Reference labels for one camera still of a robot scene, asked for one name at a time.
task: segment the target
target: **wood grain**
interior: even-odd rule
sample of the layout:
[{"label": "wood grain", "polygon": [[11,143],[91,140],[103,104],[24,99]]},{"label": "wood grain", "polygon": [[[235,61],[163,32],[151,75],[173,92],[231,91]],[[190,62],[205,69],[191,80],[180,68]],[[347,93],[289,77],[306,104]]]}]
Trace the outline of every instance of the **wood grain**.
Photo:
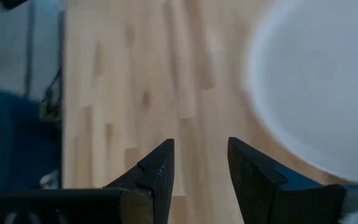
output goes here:
[{"label": "wood grain", "polygon": [[170,223],[243,223],[227,163],[238,137],[322,183],[241,90],[258,0],[68,0],[64,186],[100,187],[175,139]]}]

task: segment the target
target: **wooden table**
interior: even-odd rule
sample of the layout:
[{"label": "wooden table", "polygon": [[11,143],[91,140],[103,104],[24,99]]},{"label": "wooden table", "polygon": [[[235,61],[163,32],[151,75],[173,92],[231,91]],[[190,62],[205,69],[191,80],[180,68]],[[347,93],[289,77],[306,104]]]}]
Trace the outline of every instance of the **wooden table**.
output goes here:
[{"label": "wooden table", "polygon": [[272,140],[241,90],[247,39],[268,4],[68,0],[64,186],[103,186],[174,138],[170,223],[242,223],[229,136],[338,182]]}]

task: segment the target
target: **white plate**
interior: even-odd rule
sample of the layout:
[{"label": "white plate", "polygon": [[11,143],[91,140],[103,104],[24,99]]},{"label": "white plate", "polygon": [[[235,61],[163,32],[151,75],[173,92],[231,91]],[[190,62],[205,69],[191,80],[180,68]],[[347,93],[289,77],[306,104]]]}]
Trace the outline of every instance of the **white plate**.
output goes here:
[{"label": "white plate", "polygon": [[358,1],[274,6],[245,63],[244,89],[270,133],[306,162],[358,181]]}]

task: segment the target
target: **light wooden surface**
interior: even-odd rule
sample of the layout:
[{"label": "light wooden surface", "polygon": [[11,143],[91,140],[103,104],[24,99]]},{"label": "light wooden surface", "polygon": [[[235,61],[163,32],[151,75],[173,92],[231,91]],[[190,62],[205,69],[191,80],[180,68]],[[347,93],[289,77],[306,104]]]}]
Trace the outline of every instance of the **light wooden surface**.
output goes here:
[{"label": "light wooden surface", "polygon": [[240,88],[243,50],[268,4],[68,0],[64,186],[103,186],[174,138],[170,223],[242,223],[229,136],[339,182],[275,143]]}]

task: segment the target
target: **white bowl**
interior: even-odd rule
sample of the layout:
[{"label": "white bowl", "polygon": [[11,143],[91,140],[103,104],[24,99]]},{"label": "white bowl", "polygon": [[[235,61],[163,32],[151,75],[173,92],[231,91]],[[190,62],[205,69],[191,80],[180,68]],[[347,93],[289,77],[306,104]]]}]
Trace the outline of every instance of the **white bowl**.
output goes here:
[{"label": "white bowl", "polygon": [[358,181],[358,1],[277,4],[247,58],[244,89],[272,136],[306,162]]}]

